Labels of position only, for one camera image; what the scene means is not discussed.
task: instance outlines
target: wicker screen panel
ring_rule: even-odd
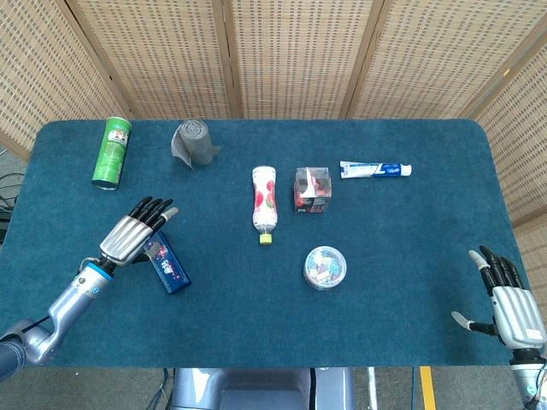
[[[110,115],[124,112],[55,3],[0,3],[0,132],[28,152],[51,120]]]
[[[244,115],[338,118],[372,0],[233,0]]]
[[[228,116],[213,0],[70,0],[135,115]]]
[[[394,0],[350,114],[457,117],[546,12],[545,0]]]
[[[511,219],[547,210],[547,46],[479,114]]]
[[[516,236],[533,294],[547,318],[547,224]]]

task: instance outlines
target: gray floor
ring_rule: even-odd
[[[25,163],[10,152],[0,155],[0,177],[24,173],[25,169]],[[16,189],[2,190],[5,185],[5,180],[0,180],[0,195],[15,196]],[[434,367],[432,377],[439,410],[521,409],[507,366]],[[380,409],[411,409],[412,368],[378,368],[376,378]],[[162,379],[162,369],[28,368],[0,384],[0,409],[146,409]],[[356,369],[355,379],[356,410],[366,410],[366,370]],[[170,379],[165,390],[168,395]],[[158,408],[163,409],[165,404],[166,399],[162,398]],[[419,372],[415,379],[415,408],[423,408]]]

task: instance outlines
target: yellow bottle cap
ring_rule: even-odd
[[[272,234],[271,233],[261,233],[260,235],[260,245],[271,245],[272,244]]]

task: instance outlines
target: yellow floor stripe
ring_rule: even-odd
[[[424,409],[435,410],[435,394],[433,393],[433,379],[431,367],[420,366],[421,391],[424,394]]]

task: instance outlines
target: gray rolled cloth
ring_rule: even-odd
[[[191,167],[195,162],[208,165],[219,153],[220,148],[211,143],[207,124],[200,120],[186,120],[179,125],[171,140],[171,153]]]

